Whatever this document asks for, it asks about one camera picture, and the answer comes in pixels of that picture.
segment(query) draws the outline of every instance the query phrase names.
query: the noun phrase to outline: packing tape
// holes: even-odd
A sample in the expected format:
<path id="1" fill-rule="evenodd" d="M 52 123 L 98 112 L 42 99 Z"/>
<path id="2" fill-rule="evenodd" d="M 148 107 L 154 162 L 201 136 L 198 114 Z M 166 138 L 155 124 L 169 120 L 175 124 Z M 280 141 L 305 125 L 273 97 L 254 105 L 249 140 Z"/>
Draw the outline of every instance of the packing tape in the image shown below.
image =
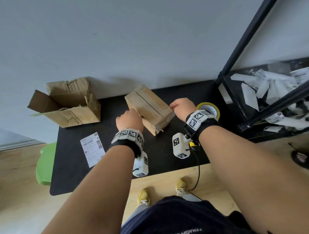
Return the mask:
<path id="1" fill-rule="evenodd" d="M 217 118 L 217 120 L 219 120 L 219 118 L 220 118 L 219 108 L 215 104 L 212 104 L 210 102 L 202 102 L 202 103 L 198 104 L 196 108 L 198 110 L 206 110 L 206 111 L 210 112 L 210 114 L 215 116 Z"/>

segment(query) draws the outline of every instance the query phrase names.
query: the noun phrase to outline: shoe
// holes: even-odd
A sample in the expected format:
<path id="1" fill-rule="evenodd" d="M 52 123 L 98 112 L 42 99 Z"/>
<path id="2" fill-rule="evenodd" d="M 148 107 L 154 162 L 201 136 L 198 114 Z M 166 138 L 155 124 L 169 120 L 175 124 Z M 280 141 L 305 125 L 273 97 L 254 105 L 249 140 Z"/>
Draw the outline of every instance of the shoe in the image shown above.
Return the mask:
<path id="1" fill-rule="evenodd" d="M 176 193 L 178 197 L 183 197 L 184 195 L 188 194 L 187 185 L 182 179 L 179 179 L 176 183 Z"/>
<path id="2" fill-rule="evenodd" d="M 146 204 L 147 206 L 150 204 L 150 197 L 145 189 L 142 189 L 137 197 L 137 205 L 139 206 L 141 204 Z"/>

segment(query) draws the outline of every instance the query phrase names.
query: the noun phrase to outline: fist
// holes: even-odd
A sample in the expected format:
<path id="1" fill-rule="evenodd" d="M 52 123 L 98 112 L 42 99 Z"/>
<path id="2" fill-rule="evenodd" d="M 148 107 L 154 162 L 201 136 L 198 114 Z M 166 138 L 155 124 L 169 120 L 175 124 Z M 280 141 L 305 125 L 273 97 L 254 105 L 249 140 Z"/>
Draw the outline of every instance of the fist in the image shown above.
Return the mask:
<path id="1" fill-rule="evenodd" d="M 120 117 L 116 118 L 116 126 L 119 131 L 125 128 L 133 128 L 143 133 L 144 125 L 142 118 L 139 116 L 135 109 L 126 111 Z"/>
<path id="2" fill-rule="evenodd" d="M 186 122 L 186 117 L 197 110 L 196 106 L 188 98 L 179 98 L 170 104 L 170 108 L 175 115 L 182 121 Z"/>

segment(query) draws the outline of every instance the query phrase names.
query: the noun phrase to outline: tabletop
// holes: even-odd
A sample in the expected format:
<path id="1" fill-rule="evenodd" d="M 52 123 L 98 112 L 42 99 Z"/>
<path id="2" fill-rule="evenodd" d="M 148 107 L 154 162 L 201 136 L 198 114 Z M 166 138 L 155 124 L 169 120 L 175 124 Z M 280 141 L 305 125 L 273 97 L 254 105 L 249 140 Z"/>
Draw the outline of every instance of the tabletop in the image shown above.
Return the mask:
<path id="1" fill-rule="evenodd" d="M 155 89 L 153 92 L 165 103 L 170 104 L 177 98 L 187 97 L 198 105 L 211 102 L 220 110 L 219 122 L 225 127 L 231 126 L 230 113 L 214 81 L 202 81 L 191 84 Z M 51 195 L 73 192 L 83 178 L 92 169 L 89 168 L 80 140 L 97 132 L 105 151 L 109 149 L 114 135 L 118 132 L 115 119 L 128 110 L 125 95 L 99 99 L 101 103 L 101 121 L 74 127 L 59 127 L 56 154 L 53 167 Z M 157 136 L 144 128 L 144 149 L 148 156 L 149 173 L 147 176 L 197 166 L 194 155 L 180 159 L 174 156 L 172 136 L 185 133 L 184 122 L 174 117 L 170 124 Z M 197 153 L 200 165 L 209 163 L 203 150 Z"/>

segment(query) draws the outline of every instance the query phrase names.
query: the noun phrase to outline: green chair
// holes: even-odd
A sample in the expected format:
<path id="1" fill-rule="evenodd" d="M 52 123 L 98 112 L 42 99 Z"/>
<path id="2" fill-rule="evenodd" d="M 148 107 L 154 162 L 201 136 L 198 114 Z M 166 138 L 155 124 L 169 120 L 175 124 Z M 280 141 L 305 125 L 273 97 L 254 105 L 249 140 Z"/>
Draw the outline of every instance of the green chair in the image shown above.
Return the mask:
<path id="1" fill-rule="evenodd" d="M 57 142 L 51 143 L 41 149 L 41 156 L 36 165 L 36 180 L 39 184 L 50 185 L 54 167 Z"/>

